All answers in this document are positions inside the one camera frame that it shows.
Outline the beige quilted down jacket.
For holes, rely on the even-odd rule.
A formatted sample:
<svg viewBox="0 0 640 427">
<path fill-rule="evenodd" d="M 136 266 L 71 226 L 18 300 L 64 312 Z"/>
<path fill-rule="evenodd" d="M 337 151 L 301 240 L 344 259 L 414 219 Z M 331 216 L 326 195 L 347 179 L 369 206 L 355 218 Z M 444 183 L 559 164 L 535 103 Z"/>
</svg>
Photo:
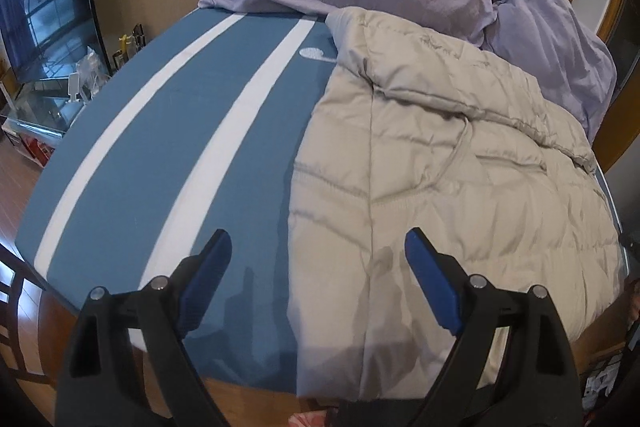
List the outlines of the beige quilted down jacket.
<svg viewBox="0 0 640 427">
<path fill-rule="evenodd" d="M 570 339 L 623 261 L 582 125 L 495 54 L 360 8 L 294 161 L 288 319 L 302 397 L 416 399 L 454 343 L 405 256 L 420 229 L 495 286 L 546 286 Z"/>
</svg>

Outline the dark wooden chair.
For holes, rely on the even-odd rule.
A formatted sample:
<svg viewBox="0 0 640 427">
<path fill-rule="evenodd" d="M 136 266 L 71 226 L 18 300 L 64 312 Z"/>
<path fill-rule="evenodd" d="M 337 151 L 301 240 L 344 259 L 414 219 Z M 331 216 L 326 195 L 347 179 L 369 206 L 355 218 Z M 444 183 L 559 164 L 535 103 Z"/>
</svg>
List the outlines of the dark wooden chair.
<svg viewBox="0 0 640 427">
<path fill-rule="evenodd" d="M 6 330 L 5 334 L 1 334 L 1 343 L 10 348 L 16 365 L 15 369 L 10 367 L 9 371 L 21 381 L 50 385 L 52 381 L 47 375 L 32 373 L 27 369 L 18 331 L 18 308 L 24 283 L 29 281 L 39 288 L 42 286 L 25 261 L 4 246 L 1 246 L 1 266 L 13 273 L 10 283 L 1 283 L 1 295 L 6 296 L 6 301 L 1 303 L 1 326 Z"/>
</svg>

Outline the blue white striped bed sheet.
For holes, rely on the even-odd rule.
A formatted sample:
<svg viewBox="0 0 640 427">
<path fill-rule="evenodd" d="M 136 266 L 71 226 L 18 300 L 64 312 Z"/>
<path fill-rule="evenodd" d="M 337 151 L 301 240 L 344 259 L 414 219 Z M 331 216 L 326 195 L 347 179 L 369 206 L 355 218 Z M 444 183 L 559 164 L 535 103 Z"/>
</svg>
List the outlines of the blue white striped bed sheet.
<svg viewBox="0 0 640 427">
<path fill-rule="evenodd" d="M 94 286 L 131 291 L 170 273 L 227 231 L 229 268 L 186 349 L 203 375 L 297 393 L 288 213 L 294 161 L 337 62 L 326 20 L 179 20 L 67 131 L 24 213 L 21 255 L 80 306 Z"/>
</svg>

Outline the glass tv stand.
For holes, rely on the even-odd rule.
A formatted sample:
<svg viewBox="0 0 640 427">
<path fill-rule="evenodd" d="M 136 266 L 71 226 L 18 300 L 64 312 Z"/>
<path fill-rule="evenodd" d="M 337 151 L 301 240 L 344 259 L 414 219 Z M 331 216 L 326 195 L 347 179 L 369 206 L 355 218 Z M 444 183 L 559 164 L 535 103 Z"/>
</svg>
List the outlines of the glass tv stand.
<svg viewBox="0 0 640 427">
<path fill-rule="evenodd" d="M 1 133 L 43 168 L 86 105 L 80 95 L 68 94 L 66 79 L 24 83 L 1 111 Z"/>
</svg>

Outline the black flat screen television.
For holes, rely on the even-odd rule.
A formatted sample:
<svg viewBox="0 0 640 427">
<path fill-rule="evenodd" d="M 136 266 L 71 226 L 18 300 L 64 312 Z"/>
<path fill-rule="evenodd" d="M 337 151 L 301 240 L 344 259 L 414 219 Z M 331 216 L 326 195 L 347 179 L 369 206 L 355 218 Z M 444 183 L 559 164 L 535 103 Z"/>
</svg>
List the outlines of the black flat screen television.
<svg viewBox="0 0 640 427">
<path fill-rule="evenodd" d="M 19 83 L 65 79 L 91 51 L 112 71 L 94 0 L 1 0 L 1 37 Z"/>
</svg>

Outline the small lavender pillow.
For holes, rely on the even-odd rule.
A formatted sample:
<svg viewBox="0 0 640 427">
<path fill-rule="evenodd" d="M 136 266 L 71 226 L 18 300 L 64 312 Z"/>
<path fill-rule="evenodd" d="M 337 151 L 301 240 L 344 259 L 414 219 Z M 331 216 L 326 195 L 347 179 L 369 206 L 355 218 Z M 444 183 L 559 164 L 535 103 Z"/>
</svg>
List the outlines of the small lavender pillow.
<svg viewBox="0 0 640 427">
<path fill-rule="evenodd" d="M 494 0 L 494 7 L 486 48 L 534 76 L 544 98 L 596 139 L 617 79 L 605 43 L 578 20 L 570 0 Z"/>
</svg>

